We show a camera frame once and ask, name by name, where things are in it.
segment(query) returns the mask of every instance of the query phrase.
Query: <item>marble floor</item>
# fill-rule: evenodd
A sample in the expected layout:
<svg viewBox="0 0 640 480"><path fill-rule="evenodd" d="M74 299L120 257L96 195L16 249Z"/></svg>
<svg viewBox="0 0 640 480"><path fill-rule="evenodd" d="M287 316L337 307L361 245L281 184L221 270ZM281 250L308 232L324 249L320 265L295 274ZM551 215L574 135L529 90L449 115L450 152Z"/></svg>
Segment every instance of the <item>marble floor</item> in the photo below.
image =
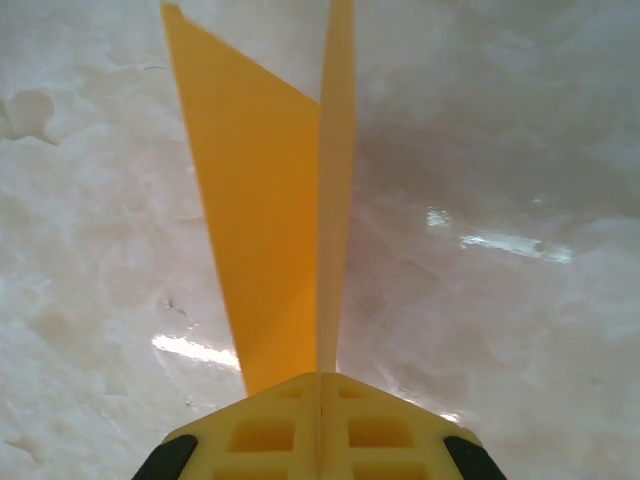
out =
<svg viewBox="0 0 640 480"><path fill-rule="evenodd" d="M317 98L325 1L180 3ZM511 479L640 469L639 21L357 3L339 368ZM156 0L0 0L0 313L1 478L130 478L244 395Z"/></svg>

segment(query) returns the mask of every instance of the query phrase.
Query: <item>white marble surface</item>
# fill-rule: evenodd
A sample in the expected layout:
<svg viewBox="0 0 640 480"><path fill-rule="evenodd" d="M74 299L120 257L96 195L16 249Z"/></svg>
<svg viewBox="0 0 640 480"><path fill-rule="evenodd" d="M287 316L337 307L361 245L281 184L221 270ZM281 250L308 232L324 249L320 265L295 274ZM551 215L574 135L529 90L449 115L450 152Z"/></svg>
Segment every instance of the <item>white marble surface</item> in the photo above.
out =
<svg viewBox="0 0 640 480"><path fill-rule="evenodd" d="M182 2L304 92L325 2ZM640 4L358 3L340 369L509 478L640 469ZM0 0L0 477L129 478L243 395L156 1Z"/></svg>

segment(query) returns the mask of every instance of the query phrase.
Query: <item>black rubber edge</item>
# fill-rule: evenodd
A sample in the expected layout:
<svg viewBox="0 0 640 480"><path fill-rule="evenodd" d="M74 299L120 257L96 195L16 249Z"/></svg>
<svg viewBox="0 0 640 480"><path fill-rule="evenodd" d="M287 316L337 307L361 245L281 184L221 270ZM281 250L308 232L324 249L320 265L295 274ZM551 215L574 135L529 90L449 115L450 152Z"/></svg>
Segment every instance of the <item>black rubber edge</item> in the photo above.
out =
<svg viewBox="0 0 640 480"><path fill-rule="evenodd" d="M198 445L193 435L182 435L156 447L132 480L178 480Z"/></svg>
<svg viewBox="0 0 640 480"><path fill-rule="evenodd" d="M507 480L484 448L455 436L444 444L464 480Z"/></svg>

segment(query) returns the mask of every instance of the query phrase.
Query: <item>vertical yellow panel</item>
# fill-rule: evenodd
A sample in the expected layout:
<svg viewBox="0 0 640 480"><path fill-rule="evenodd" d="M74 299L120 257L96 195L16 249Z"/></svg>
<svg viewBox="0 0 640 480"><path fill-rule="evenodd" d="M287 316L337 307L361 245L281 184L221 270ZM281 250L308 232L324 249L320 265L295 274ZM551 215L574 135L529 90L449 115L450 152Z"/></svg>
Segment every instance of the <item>vertical yellow panel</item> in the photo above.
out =
<svg viewBox="0 0 640 480"><path fill-rule="evenodd" d="M318 105L163 6L249 394L316 368Z"/></svg>
<svg viewBox="0 0 640 480"><path fill-rule="evenodd" d="M353 0L332 0L322 95L318 167L318 370L336 366L351 208L356 132Z"/></svg>

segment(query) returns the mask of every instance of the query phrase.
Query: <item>yellow robot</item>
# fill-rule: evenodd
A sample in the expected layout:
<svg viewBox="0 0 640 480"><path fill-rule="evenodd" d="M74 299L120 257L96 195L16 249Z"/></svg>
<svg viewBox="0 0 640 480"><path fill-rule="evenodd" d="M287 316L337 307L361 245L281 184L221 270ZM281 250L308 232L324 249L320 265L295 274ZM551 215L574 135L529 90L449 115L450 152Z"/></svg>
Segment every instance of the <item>yellow robot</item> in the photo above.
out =
<svg viewBox="0 0 640 480"><path fill-rule="evenodd" d="M163 5L249 397L172 432L134 480L504 480L470 431L335 372L356 129L353 0L318 105Z"/></svg>

